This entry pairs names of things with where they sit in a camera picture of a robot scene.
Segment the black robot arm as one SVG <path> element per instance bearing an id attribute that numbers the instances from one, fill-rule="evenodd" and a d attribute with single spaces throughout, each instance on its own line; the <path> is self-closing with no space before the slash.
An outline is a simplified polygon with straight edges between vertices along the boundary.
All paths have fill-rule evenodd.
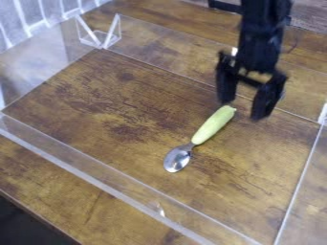
<path id="1" fill-rule="evenodd" d="M 283 45 L 291 0 L 240 0 L 240 35 L 236 55 L 219 52 L 216 67 L 217 98 L 235 100 L 237 83 L 256 88 L 251 117 L 268 117 L 283 96 L 287 74 L 276 67 Z"/>

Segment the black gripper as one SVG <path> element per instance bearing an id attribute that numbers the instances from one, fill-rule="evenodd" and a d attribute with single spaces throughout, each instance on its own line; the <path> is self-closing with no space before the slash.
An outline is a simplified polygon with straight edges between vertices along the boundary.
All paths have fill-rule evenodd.
<path id="1" fill-rule="evenodd" d="M 217 98 L 221 104 L 235 100 L 239 81 L 257 88 L 251 117 L 268 117 L 283 97 L 285 74 L 276 68 L 281 53 L 284 23 L 244 22 L 240 25 L 235 55 L 219 52 L 216 67 Z"/>

